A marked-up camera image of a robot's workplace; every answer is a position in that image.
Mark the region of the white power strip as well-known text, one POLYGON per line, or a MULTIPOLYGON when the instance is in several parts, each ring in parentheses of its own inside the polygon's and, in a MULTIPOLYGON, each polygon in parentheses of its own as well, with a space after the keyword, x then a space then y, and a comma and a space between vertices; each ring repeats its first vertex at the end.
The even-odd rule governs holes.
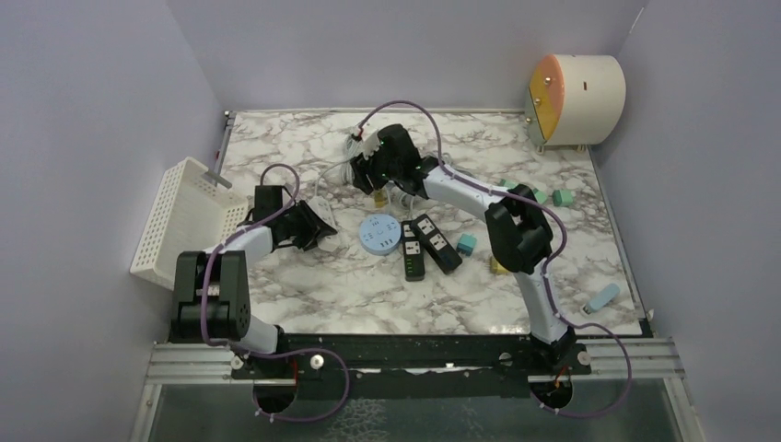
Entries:
POLYGON ((317 247, 326 252, 337 251, 342 246, 342 239, 330 203, 322 196, 313 196, 308 204, 321 221, 317 247))

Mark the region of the yellow cube plug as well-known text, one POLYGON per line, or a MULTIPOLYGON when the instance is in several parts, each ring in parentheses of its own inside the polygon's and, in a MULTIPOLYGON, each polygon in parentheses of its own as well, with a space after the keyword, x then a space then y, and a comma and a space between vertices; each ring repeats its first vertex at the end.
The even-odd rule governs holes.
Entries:
POLYGON ((376 208, 385 207, 388 202, 388 194, 385 190, 378 190, 373 192, 373 201, 376 208))
POLYGON ((508 270, 495 258, 489 260, 489 270, 492 274, 507 274, 508 270))

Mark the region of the round light blue power socket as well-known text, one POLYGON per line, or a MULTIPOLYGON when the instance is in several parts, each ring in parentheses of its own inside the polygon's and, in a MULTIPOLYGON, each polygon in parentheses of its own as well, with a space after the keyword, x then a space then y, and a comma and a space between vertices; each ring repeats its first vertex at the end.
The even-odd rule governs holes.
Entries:
POLYGON ((391 215, 369 215, 361 222, 358 236, 365 251, 375 256, 385 256, 397 249, 402 227, 391 215))

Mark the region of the black power strip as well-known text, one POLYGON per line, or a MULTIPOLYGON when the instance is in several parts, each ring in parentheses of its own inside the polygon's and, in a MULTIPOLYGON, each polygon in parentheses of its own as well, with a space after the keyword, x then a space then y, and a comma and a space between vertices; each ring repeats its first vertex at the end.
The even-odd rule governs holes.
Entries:
POLYGON ((419 282, 425 279, 425 259, 419 238, 412 230, 410 221, 402 221, 402 255, 404 276, 407 282, 419 282))
POLYGON ((462 264, 458 252, 428 215, 415 218, 411 229, 444 274, 453 273, 462 264))

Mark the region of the teal cube plug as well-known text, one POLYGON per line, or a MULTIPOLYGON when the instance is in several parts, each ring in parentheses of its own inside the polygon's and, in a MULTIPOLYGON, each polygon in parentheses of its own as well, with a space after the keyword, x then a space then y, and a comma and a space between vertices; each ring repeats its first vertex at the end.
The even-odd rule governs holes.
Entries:
POLYGON ((477 238, 471 234, 461 234, 457 242, 456 251, 465 256, 471 256, 476 247, 477 238))

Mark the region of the green cube plug pair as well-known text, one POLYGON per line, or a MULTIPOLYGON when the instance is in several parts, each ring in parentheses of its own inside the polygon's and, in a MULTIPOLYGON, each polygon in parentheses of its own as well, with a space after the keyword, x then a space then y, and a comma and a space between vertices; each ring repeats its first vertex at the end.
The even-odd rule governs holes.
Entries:
POLYGON ((545 204, 548 201, 548 195, 539 189, 534 189, 533 196, 538 204, 545 204))

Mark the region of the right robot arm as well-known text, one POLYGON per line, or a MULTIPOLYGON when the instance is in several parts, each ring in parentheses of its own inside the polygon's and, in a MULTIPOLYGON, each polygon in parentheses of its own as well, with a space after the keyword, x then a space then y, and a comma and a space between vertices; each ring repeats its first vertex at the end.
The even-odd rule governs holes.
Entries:
POLYGON ((392 182, 403 192, 450 204, 483 221, 495 259, 514 274, 530 318, 533 366, 552 375, 568 361, 572 326, 560 317, 551 284, 543 276, 553 257, 554 233, 531 189, 491 186, 423 156, 406 128, 392 124, 366 138, 348 161, 353 184, 366 194, 392 182))

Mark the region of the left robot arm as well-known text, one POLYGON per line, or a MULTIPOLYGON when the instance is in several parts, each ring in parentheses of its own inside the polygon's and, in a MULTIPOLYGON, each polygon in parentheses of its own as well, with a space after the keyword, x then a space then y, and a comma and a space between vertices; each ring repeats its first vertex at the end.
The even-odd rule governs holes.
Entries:
POLYGON ((285 248, 308 251, 337 233, 328 207, 297 201, 281 185, 258 185, 247 219, 224 242, 185 251, 176 262, 169 340, 226 345, 255 353, 268 378, 285 374, 289 353, 279 346, 280 326, 251 313, 250 268, 285 248))

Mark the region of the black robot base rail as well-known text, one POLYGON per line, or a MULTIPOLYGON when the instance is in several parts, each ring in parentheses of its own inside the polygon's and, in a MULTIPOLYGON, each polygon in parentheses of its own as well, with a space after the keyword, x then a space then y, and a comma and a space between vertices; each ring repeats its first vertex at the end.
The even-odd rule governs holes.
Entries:
POLYGON ((231 372, 273 398, 530 397, 533 383, 588 375, 586 348, 547 354, 526 335, 283 335, 274 359, 245 355, 231 372))

